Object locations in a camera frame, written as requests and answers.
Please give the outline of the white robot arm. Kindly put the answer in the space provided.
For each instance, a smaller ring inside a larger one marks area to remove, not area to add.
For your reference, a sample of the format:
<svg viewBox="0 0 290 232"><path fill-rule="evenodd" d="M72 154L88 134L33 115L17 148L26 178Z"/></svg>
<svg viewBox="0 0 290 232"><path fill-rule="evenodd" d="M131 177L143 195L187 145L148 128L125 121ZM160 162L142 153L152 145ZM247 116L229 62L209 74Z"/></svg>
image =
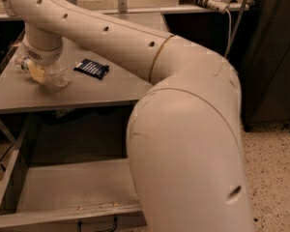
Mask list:
<svg viewBox="0 0 290 232"><path fill-rule="evenodd" d="M241 85L219 54L66 0L8 0L43 48L63 36L152 83L128 123L130 172L150 232L254 232Z"/></svg>

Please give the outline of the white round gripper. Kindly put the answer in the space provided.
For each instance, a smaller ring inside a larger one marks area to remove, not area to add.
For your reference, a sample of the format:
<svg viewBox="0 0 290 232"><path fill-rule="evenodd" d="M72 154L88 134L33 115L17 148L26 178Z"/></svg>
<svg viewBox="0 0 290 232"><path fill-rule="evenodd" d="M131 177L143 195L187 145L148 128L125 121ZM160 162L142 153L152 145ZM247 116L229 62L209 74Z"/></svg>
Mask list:
<svg viewBox="0 0 290 232"><path fill-rule="evenodd" d="M40 50L32 46L27 40L27 38L24 38L24 40L22 41L22 48L23 54L33 61L28 65L31 77L35 81L44 84L45 69L40 65L49 66L55 63L62 53L63 45L60 44L58 48L53 50Z"/></svg>

